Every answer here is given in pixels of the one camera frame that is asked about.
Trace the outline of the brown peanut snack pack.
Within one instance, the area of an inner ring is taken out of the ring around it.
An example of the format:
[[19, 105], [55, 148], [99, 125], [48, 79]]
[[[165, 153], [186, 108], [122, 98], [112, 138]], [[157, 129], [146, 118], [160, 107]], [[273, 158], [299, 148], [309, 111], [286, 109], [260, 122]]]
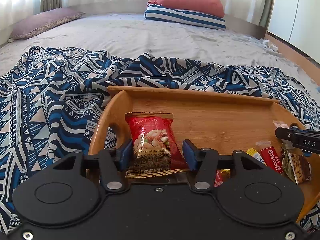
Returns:
[[304, 156], [296, 154], [292, 146], [282, 143], [281, 157], [285, 174], [296, 185], [311, 179], [311, 165]]

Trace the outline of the clear cracker packet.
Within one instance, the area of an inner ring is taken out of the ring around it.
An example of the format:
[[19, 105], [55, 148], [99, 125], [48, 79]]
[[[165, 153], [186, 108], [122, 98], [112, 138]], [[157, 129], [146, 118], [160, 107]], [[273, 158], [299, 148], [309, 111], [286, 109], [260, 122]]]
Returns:
[[289, 126], [288, 126], [285, 122], [283, 122], [283, 121], [273, 120], [273, 124], [275, 125], [276, 128], [289, 129]]

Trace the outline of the red Biscoff biscuit pack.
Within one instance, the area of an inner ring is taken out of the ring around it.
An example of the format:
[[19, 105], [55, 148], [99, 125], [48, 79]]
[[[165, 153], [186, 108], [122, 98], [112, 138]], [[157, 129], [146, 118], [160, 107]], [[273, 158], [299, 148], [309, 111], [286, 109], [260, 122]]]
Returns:
[[276, 171], [278, 174], [284, 173], [280, 158], [270, 141], [259, 141], [256, 142], [255, 145], [257, 146], [261, 157], [268, 167]]

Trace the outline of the red gold nut bag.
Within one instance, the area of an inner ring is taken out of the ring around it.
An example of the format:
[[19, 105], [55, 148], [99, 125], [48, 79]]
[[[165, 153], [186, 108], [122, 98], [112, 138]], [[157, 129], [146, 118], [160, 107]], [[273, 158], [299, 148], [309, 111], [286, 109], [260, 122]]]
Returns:
[[125, 113], [129, 125], [133, 157], [126, 177], [130, 179], [166, 176], [189, 167], [172, 130], [172, 113]]

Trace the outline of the yellow Americ snack pack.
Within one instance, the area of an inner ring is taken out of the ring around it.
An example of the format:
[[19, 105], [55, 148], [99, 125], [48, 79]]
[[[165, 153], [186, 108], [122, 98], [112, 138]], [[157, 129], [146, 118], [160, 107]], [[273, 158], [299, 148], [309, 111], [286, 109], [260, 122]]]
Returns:
[[247, 154], [249, 154], [250, 156], [252, 156], [254, 159], [257, 159], [259, 162], [263, 163], [264, 165], [266, 164], [262, 158], [262, 156], [260, 155], [260, 153], [258, 151], [256, 151], [253, 148], [249, 148], [246, 151]]

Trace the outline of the small red snack bar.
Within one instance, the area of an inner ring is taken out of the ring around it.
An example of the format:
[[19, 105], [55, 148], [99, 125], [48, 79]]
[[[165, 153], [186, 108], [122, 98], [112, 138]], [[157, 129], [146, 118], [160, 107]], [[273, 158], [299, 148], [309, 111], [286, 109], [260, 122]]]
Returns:
[[217, 170], [216, 171], [216, 177], [214, 182], [214, 187], [221, 186], [225, 181], [227, 181], [231, 177], [231, 171], [230, 170]]

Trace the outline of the wooden serving tray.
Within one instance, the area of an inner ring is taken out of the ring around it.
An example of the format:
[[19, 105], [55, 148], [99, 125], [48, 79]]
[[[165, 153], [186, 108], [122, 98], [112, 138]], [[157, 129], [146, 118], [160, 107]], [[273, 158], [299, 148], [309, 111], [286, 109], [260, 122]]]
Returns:
[[213, 148], [224, 155], [255, 148], [259, 141], [270, 141], [280, 151], [275, 122], [303, 128], [292, 113], [272, 99], [150, 87], [109, 86], [108, 92], [111, 101], [93, 134], [91, 155], [104, 148], [108, 128], [114, 130], [117, 146], [131, 138], [127, 112], [171, 113], [178, 146], [189, 139], [199, 148]]

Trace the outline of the blue patterned blanket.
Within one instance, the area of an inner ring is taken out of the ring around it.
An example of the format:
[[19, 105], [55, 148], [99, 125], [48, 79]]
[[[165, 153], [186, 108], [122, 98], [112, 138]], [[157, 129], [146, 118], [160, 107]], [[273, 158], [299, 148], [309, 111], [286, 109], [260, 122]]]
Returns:
[[16, 187], [68, 152], [87, 153], [108, 86], [199, 90], [277, 99], [307, 129], [319, 129], [319, 105], [296, 79], [265, 66], [105, 50], [30, 47], [1, 77], [1, 233], [20, 225]]

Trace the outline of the crumpled white tissue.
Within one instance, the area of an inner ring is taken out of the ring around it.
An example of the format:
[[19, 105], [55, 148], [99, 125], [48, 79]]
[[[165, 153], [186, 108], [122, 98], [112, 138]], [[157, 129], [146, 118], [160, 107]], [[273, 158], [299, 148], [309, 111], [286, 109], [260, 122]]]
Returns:
[[268, 49], [270, 49], [270, 50], [272, 50], [272, 51], [274, 51], [274, 52], [278, 52], [278, 47], [275, 45], [275, 44], [273, 44], [270, 40], [265, 40], [265, 39], [263, 39], [263, 38], [261, 38], [260, 40], [259, 40], [259, 42], [265, 47], [265, 48], [268, 48]]

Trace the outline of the white wardrobe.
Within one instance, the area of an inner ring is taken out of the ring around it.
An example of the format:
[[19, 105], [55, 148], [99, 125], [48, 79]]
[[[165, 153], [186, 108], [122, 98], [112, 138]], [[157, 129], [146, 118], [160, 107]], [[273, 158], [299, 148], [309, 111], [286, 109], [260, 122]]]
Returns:
[[274, 0], [267, 31], [319, 63], [319, 0]]

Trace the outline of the grey bed sheet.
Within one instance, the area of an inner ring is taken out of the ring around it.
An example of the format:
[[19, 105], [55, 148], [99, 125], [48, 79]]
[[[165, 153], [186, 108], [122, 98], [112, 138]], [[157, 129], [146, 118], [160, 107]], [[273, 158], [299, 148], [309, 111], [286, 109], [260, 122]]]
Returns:
[[319, 101], [319, 85], [302, 67], [285, 59], [266, 42], [232, 30], [214, 30], [179, 23], [150, 21], [139, 14], [87, 16], [27, 40], [1, 47], [1, 74], [13, 68], [31, 47], [78, 47], [106, 50], [118, 57], [181, 57], [223, 66], [252, 65], [279, 68], [294, 77]]

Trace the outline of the blue white striped pillow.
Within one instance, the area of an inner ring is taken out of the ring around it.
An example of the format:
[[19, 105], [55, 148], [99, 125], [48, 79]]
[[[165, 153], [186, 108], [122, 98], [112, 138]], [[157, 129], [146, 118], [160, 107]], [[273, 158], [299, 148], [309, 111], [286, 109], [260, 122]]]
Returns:
[[150, 4], [144, 12], [146, 20], [180, 23], [209, 29], [226, 29], [223, 18], [198, 11], [169, 9], [161, 5]]

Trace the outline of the purple pillow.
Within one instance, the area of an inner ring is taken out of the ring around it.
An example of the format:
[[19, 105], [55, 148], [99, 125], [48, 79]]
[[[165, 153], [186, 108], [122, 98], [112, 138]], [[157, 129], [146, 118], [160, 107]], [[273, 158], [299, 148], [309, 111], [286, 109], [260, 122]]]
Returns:
[[57, 26], [77, 20], [84, 14], [84, 12], [70, 8], [57, 8], [30, 16], [14, 24], [8, 43], [27, 40]]

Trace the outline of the red pillow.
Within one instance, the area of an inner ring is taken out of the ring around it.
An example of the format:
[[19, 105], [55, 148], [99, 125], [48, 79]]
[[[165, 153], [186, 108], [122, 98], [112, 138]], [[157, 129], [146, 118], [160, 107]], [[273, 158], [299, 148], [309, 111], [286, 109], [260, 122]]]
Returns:
[[220, 0], [149, 0], [147, 5], [161, 5], [169, 9], [203, 12], [223, 18], [225, 11]]

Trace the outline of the wooden bed frame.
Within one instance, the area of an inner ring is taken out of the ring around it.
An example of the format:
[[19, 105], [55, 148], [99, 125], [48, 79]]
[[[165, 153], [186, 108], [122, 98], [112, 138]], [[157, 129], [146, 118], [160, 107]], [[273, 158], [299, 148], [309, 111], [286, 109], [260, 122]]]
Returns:
[[270, 40], [278, 47], [278, 50], [285, 58], [299, 65], [304, 72], [319, 86], [319, 68], [313, 64], [309, 59], [303, 56], [298, 51], [289, 46], [288, 43], [283, 42], [279, 38], [273, 37], [270, 33], [266, 33], [266, 40]]

